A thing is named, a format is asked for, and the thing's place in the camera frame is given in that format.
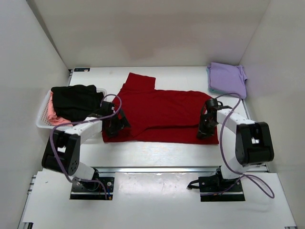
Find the red t shirt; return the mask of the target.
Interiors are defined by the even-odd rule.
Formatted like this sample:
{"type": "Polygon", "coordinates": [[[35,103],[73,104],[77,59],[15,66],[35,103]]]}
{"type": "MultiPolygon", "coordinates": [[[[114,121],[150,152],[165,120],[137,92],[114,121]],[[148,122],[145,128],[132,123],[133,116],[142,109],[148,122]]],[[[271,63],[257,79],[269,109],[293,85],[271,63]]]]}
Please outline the red t shirt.
{"type": "Polygon", "coordinates": [[[113,103],[122,106],[131,127],[114,137],[102,132],[103,141],[217,145],[217,135],[196,137],[201,108],[211,97],[198,91],[157,90],[155,81],[154,77],[129,73],[113,103]]]}

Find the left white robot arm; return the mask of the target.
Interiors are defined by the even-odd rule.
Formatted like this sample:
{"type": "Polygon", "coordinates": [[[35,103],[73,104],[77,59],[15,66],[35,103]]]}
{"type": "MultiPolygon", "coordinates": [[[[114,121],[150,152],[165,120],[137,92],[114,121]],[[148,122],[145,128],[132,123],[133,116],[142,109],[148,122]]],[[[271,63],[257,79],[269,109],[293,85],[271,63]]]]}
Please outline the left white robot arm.
{"type": "Polygon", "coordinates": [[[74,178],[87,189],[99,186],[97,169],[80,162],[81,144],[98,133],[117,137],[119,132],[131,127],[122,109],[115,111],[115,104],[102,102],[101,108],[89,114],[84,121],[66,130],[55,129],[47,142],[42,157],[42,167],[74,178]]]}

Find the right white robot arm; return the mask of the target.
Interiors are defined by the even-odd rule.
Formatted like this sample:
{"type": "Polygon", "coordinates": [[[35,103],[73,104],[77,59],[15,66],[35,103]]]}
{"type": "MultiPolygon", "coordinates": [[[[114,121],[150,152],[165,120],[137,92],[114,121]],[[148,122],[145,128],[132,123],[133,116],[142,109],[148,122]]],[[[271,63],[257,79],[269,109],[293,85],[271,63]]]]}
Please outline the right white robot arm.
{"type": "Polygon", "coordinates": [[[236,113],[234,108],[224,106],[216,98],[209,99],[201,109],[197,132],[198,139],[214,136],[216,126],[221,124],[222,134],[228,128],[235,134],[235,155],[226,160],[223,148],[223,135],[219,137],[223,165],[209,177],[196,180],[197,188],[204,196],[221,195],[231,190],[241,178],[253,178],[246,174],[249,168],[273,161],[274,149],[269,126],[265,122],[255,122],[236,113]]]}

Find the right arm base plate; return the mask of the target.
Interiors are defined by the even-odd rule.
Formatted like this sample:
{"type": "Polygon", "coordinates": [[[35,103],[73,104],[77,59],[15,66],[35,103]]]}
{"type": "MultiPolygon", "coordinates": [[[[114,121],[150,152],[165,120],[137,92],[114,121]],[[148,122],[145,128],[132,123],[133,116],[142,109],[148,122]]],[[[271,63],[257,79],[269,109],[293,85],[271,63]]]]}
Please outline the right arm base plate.
{"type": "Polygon", "coordinates": [[[245,201],[239,179],[222,179],[217,175],[199,178],[201,202],[240,202],[245,201]]]}

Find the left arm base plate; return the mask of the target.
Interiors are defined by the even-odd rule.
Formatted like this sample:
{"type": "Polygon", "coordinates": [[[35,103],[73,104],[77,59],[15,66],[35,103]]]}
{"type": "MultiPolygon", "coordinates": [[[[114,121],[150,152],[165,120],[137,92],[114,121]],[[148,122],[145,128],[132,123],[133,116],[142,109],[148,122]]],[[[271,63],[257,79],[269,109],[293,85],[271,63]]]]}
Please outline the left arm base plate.
{"type": "Polygon", "coordinates": [[[73,180],[71,200],[113,200],[115,174],[100,173],[97,178],[100,182],[83,182],[73,180]]]}

